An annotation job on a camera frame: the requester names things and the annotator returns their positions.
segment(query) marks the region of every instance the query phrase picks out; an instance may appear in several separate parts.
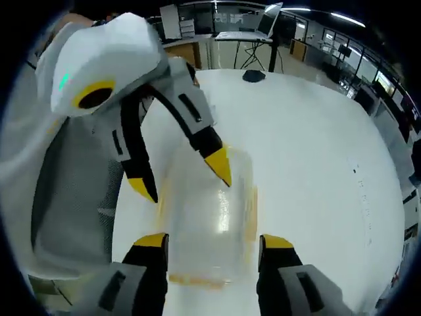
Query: wooden panel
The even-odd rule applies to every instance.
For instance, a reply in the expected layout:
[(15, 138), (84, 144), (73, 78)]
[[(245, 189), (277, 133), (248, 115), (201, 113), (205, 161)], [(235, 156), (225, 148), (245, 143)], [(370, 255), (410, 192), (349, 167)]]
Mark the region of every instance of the wooden panel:
[(193, 43), (193, 55), (195, 57), (195, 67), (196, 69), (202, 69), (202, 61), (200, 58), (200, 49), (199, 49), (199, 43)]
[(189, 44), (172, 46), (172, 47), (166, 48), (165, 51), (167, 53), (169, 53), (169, 55), (175, 55), (175, 56), (183, 57), (191, 65), (198, 68), (196, 60), (195, 60), (195, 53), (194, 53), (194, 49), (193, 49), (193, 44), (189, 43)]
[(291, 44), (293, 43), (293, 49), (292, 49), (292, 56), (299, 60), (304, 61), (305, 53), (307, 51), (307, 45), (300, 41), (293, 40)]

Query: ceiling light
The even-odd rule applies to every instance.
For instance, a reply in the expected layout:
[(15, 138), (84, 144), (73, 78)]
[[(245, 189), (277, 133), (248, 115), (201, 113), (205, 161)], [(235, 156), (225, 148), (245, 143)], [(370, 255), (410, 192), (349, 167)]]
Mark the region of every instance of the ceiling light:
[(346, 20), (348, 22), (351, 22), (351, 23), (354, 23), (356, 25), (362, 26), (363, 28), (366, 27), (363, 23), (361, 23), (357, 20), (354, 20), (353, 18), (349, 18), (348, 16), (345, 16), (345, 15), (342, 15), (342, 14), (337, 14), (337, 13), (330, 13), (330, 14), (333, 15), (334, 17), (336, 17), (336, 18), (341, 18), (342, 20)]
[(283, 11), (307, 11), (307, 12), (311, 11), (308, 8), (282, 8), (281, 10), (283, 10)]

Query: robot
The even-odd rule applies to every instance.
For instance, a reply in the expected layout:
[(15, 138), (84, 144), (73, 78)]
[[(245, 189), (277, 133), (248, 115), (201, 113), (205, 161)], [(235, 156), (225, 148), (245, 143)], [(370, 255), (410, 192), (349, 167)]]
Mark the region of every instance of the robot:
[(231, 186), (230, 164), (195, 70), (168, 58), (145, 19), (125, 13), (76, 30), (55, 65), (51, 109), (69, 117), (93, 115), (97, 133), (133, 189), (157, 203), (155, 179), (140, 126), (156, 97), (177, 120), (192, 148)]
[[(156, 97), (177, 120), (192, 148), (231, 186), (226, 148), (212, 127), (203, 91), (193, 84), (193, 67), (182, 58), (168, 58), (155, 31), (131, 13), (91, 28), (77, 26), (74, 31), (57, 55), (53, 112), (92, 115), (96, 131), (121, 162), (133, 189), (156, 203), (157, 189), (140, 130)], [(75, 54), (75, 47), (81, 53)], [(66, 315), (162, 315), (168, 288), (168, 239), (168, 234), (160, 233), (136, 241), (122, 263), (112, 263), (97, 274), (83, 299)], [(319, 289), (314, 280), (321, 284)], [(340, 293), (333, 295), (326, 280), (313, 266), (302, 265), (287, 240), (260, 237), (261, 315), (349, 315)]]

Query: mesh panel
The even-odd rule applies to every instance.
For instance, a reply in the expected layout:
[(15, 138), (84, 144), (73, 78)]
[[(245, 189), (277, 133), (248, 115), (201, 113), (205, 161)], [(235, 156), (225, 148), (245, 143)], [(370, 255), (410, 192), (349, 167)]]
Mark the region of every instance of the mesh panel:
[(111, 262), (112, 228), (123, 175), (85, 117), (70, 118), (37, 183), (32, 240), (37, 256), (83, 271)]

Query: monitor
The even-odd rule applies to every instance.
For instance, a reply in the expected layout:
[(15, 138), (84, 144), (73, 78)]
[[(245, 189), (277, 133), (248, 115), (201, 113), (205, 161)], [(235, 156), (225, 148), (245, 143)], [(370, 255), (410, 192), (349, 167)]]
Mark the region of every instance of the monitor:
[(346, 47), (345, 45), (341, 44), (341, 46), (339, 46), (339, 49), (337, 51), (339, 51), (339, 53), (341, 54), (344, 54), (345, 57), (351, 56), (351, 49)]
[(270, 5), (267, 7), (264, 10), (262, 19), (260, 20), (259, 26), (257, 27), (257, 31), (267, 36), (268, 38), (272, 36), (273, 28), (281, 8), (282, 4)]

